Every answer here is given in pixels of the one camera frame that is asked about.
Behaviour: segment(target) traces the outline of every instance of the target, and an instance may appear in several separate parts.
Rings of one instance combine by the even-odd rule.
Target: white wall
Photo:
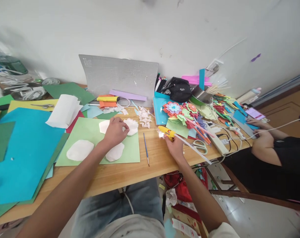
[[[41,76],[82,84],[78,54],[158,62],[180,77],[244,38],[220,58],[228,94],[300,74],[300,0],[0,1],[0,41]]]

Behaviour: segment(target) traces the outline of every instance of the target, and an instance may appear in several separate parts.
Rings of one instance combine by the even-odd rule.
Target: bottle
[[[241,97],[237,99],[237,102],[243,104],[250,104],[258,98],[258,95],[261,93],[261,88],[251,89]]]

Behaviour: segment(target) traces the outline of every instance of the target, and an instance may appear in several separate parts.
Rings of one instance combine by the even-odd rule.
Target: grey cutting mat
[[[147,97],[147,101],[133,100],[138,106],[152,107],[158,63],[102,56],[79,55],[88,91],[96,97],[109,94],[111,89]],[[119,103],[127,105],[127,100]]]

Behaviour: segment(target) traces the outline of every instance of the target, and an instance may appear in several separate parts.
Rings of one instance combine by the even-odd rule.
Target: wooden table
[[[124,116],[118,114],[118,117],[122,119],[132,118],[139,121],[139,117],[134,111],[135,107],[128,107],[127,111],[129,115]],[[114,189],[118,189],[130,184],[141,182],[153,177],[157,177],[174,170],[178,170],[178,166],[165,144],[163,138],[159,138],[157,132],[157,126],[155,125],[154,118],[150,123],[150,129],[142,128],[139,125],[139,145],[140,145],[140,163],[130,164],[111,164],[100,165],[96,171],[94,178],[92,179],[90,186],[85,194],[85,197],[95,196],[101,193],[105,193]],[[241,130],[246,138],[249,136]],[[147,141],[147,149],[149,154],[150,167],[148,166],[146,149],[144,145],[143,132],[145,133]],[[249,147],[248,143],[242,142],[242,149]],[[232,150],[236,151],[236,146],[232,143]],[[184,156],[190,165],[195,165],[204,162],[204,160],[197,155],[191,148],[184,146]],[[220,157],[220,153],[215,146],[208,147],[208,154],[206,157],[209,160]],[[17,220],[19,218],[27,217],[33,214],[38,206],[44,201],[44,199],[51,193],[51,191],[75,168],[75,166],[67,167],[55,167],[54,175],[52,178],[46,179],[43,183],[41,190],[39,191],[33,204],[14,206],[7,213],[0,217],[0,224]]]

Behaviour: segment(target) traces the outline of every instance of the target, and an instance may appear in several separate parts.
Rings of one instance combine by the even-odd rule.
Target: white paper
[[[67,129],[83,107],[79,103],[77,97],[62,94],[46,124],[51,127]]]

